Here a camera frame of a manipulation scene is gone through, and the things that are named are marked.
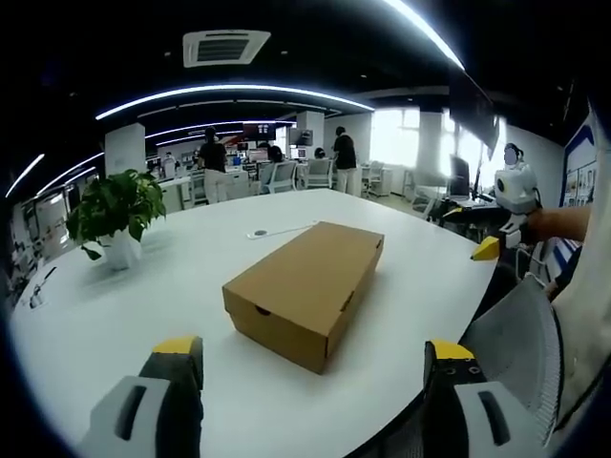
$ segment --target ceiling air conditioner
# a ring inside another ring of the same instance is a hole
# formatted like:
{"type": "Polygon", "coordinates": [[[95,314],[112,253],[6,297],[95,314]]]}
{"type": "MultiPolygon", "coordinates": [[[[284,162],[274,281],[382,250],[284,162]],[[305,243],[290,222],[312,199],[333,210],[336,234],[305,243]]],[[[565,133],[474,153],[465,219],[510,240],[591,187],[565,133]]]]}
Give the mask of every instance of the ceiling air conditioner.
{"type": "Polygon", "coordinates": [[[193,31],[182,37],[185,68],[248,65],[271,36],[268,31],[193,31]]]}

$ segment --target black ceiling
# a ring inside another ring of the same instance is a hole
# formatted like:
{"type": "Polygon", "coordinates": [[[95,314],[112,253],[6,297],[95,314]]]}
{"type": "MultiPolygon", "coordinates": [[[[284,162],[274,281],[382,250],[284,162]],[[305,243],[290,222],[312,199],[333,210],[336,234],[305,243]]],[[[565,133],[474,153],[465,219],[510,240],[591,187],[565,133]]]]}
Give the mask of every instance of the black ceiling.
{"type": "MultiPolygon", "coordinates": [[[[561,141],[575,72],[566,59],[566,23],[550,20],[547,10],[555,3],[408,3],[439,31],[481,87],[515,101],[499,104],[501,112],[511,114],[516,123],[536,121],[540,134],[561,141]]],[[[28,29],[14,37],[8,50],[10,116],[3,151],[16,174],[36,155],[47,157],[20,183],[14,193],[19,199],[31,197],[59,173],[99,152],[105,132],[135,120],[149,134],[299,111],[282,102],[347,109],[304,96],[232,92],[156,101],[95,121],[99,113],[145,95],[201,84],[263,83],[352,98],[375,90],[448,84],[448,59],[382,0],[52,2],[23,15],[29,19],[28,29]],[[271,38],[248,66],[183,68],[182,36],[221,29],[270,31],[271,38]],[[231,102],[137,118],[210,100],[231,102]]]]}

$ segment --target white flower pot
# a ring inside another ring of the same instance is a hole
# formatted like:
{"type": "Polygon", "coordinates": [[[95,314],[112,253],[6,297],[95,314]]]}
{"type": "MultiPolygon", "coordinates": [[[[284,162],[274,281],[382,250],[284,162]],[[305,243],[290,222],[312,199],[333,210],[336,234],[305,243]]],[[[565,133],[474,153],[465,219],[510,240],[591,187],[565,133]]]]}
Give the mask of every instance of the white flower pot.
{"type": "Polygon", "coordinates": [[[140,242],[127,229],[116,231],[112,237],[100,237],[106,261],[113,270],[124,270],[134,266],[142,255],[140,242]]]}

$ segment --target pants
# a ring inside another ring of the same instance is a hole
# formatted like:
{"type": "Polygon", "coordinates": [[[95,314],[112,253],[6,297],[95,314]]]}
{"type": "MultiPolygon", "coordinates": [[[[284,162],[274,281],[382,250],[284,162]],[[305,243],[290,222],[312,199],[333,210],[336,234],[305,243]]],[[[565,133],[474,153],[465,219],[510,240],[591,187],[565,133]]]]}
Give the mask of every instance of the pants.
{"type": "Polygon", "coordinates": [[[356,169],[338,169],[337,170],[337,190],[340,193],[351,194],[357,196],[354,193],[354,174],[356,169]]]}
{"type": "Polygon", "coordinates": [[[225,202],[227,200],[225,174],[218,170],[206,169],[203,175],[203,189],[209,204],[225,202]]]}

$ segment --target cardboard box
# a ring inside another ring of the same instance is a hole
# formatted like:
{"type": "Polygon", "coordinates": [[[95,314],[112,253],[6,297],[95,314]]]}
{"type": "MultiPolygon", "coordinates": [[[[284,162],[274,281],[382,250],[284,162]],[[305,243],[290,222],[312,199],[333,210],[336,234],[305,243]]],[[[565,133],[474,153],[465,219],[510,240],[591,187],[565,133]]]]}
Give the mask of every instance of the cardboard box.
{"type": "Polygon", "coordinates": [[[381,234],[319,222],[227,283],[225,310],[244,335],[320,374],[383,245],[381,234]]]}

